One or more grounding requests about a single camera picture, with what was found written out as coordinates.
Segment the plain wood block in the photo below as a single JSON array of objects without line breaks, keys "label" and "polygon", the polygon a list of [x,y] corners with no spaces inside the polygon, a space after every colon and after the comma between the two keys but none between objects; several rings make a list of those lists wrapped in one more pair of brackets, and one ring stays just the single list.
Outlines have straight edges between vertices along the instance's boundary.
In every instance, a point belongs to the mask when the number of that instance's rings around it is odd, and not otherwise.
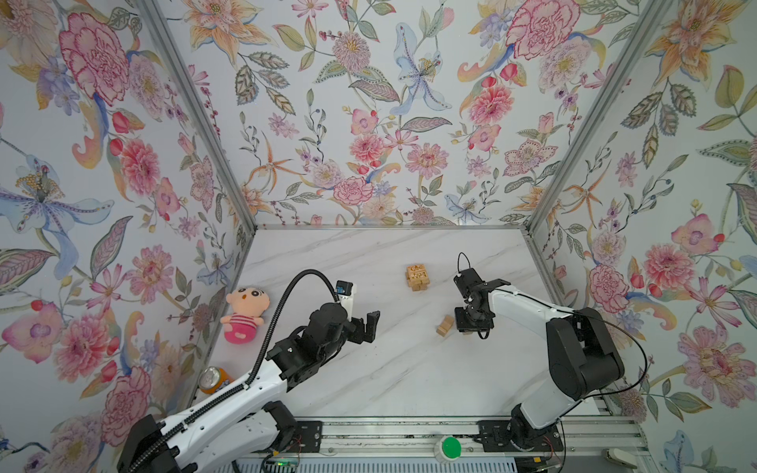
[{"label": "plain wood block", "polygon": [[418,284],[409,284],[409,287],[413,292],[419,292],[419,291],[426,291],[429,288],[429,285],[424,284],[424,283],[418,283]]}]

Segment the printed wood block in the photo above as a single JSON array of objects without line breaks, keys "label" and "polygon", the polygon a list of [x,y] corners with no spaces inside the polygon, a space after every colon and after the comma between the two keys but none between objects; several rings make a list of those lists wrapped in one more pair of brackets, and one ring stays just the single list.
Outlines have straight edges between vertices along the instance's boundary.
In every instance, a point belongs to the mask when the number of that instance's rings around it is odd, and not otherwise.
[{"label": "printed wood block", "polygon": [[405,278],[410,287],[428,286],[430,284],[428,271],[423,264],[407,266],[405,270]]}]

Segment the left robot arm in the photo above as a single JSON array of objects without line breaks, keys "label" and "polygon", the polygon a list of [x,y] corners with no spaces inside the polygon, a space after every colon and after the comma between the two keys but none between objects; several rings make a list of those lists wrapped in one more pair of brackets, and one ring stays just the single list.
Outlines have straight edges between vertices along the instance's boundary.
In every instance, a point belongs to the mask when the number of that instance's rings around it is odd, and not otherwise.
[{"label": "left robot arm", "polygon": [[258,369],[198,404],[158,421],[148,415],[130,430],[119,472],[211,472],[247,453],[285,451],[298,422],[286,393],[312,378],[346,343],[372,343],[380,312],[349,317],[339,303],[314,311],[307,325],[276,342]]}]

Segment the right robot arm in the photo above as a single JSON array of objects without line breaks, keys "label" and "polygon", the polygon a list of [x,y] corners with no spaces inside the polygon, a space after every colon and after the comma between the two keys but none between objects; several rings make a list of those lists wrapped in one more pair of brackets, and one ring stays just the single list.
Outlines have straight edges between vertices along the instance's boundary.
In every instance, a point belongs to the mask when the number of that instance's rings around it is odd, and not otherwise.
[{"label": "right robot arm", "polygon": [[506,317],[546,343],[549,380],[511,411],[504,438],[520,451],[555,430],[561,418],[599,391],[621,380],[625,366],[605,320],[594,309],[560,307],[507,285],[503,280],[465,283],[455,279],[463,306],[457,330],[486,339],[496,317]]}]

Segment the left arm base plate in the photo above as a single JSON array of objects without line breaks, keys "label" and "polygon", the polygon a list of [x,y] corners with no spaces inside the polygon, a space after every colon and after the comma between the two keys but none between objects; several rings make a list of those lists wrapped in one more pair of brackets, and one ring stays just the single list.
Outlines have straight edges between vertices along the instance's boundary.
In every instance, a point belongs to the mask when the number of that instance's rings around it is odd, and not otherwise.
[{"label": "left arm base plate", "polygon": [[319,453],[323,441],[323,421],[298,421],[295,427],[284,434],[255,447],[248,453]]}]

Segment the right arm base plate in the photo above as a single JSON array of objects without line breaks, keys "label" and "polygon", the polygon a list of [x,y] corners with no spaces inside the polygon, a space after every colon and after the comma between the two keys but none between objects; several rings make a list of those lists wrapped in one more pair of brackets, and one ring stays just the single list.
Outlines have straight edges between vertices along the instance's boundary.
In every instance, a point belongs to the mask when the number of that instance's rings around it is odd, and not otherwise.
[{"label": "right arm base plate", "polygon": [[536,430],[526,421],[482,420],[477,423],[477,443],[485,453],[563,453],[565,445],[557,423]]}]

